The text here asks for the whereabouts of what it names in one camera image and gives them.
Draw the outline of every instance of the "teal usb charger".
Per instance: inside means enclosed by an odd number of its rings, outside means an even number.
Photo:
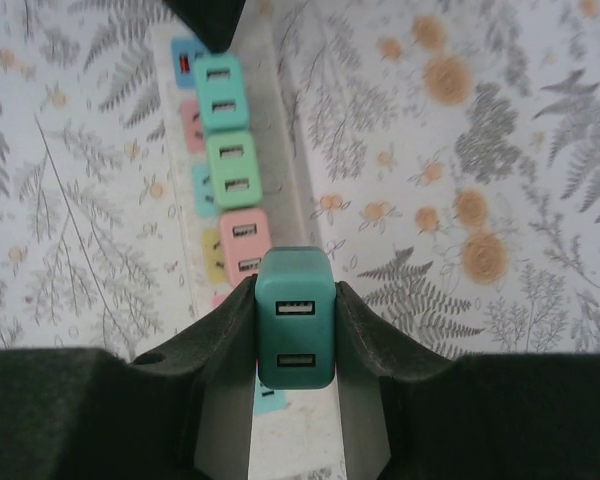
[[[240,60],[208,55],[195,61],[200,119],[206,134],[249,129],[249,103]]]
[[[319,389],[335,376],[336,287],[315,247],[267,252],[256,280],[258,376],[274,390]]]

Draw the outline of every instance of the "red indicator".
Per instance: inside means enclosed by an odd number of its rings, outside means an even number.
[[[189,56],[185,53],[180,55],[180,71],[182,73],[189,73]]]

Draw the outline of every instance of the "usb port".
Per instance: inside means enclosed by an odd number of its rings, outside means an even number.
[[[227,192],[239,192],[240,190],[247,190],[248,188],[248,178],[240,178],[238,180],[227,180],[226,182],[224,182],[224,189]]]
[[[316,302],[276,302],[276,315],[314,315]]]
[[[223,68],[222,70],[207,70],[207,80],[228,80],[229,69]]]
[[[312,353],[294,353],[278,355],[278,368],[313,368],[316,356]]]
[[[213,113],[235,112],[236,102],[213,102],[211,104],[211,111]]]
[[[256,233],[258,233],[258,226],[255,223],[252,223],[251,225],[238,225],[237,227],[233,227],[234,237],[248,237],[255,235]]]
[[[242,156],[244,156],[244,147],[242,145],[220,148],[220,158],[238,158]]]
[[[241,272],[250,272],[252,270],[257,270],[260,267],[260,262],[262,262],[262,258],[242,260],[241,262],[238,262],[238,270],[240,270]]]

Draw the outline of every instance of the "black foam padding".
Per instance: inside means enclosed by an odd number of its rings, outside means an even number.
[[[253,286],[133,365],[97,349],[1,351],[0,480],[198,480],[210,464],[246,480]]]
[[[255,277],[131,365],[0,352],[0,480],[246,480]],[[600,480],[600,355],[450,361],[337,285],[347,480]]]
[[[451,362],[344,283],[336,310],[348,480],[600,480],[600,355]]]
[[[212,53],[231,46],[246,0],[164,0]]]

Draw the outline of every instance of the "green usb charger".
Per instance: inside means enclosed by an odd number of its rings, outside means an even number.
[[[273,390],[319,389],[335,376],[336,287],[315,247],[267,252],[256,280],[258,376]]]
[[[206,144],[215,204],[222,210],[235,210],[260,203],[262,180],[251,134],[216,133]]]

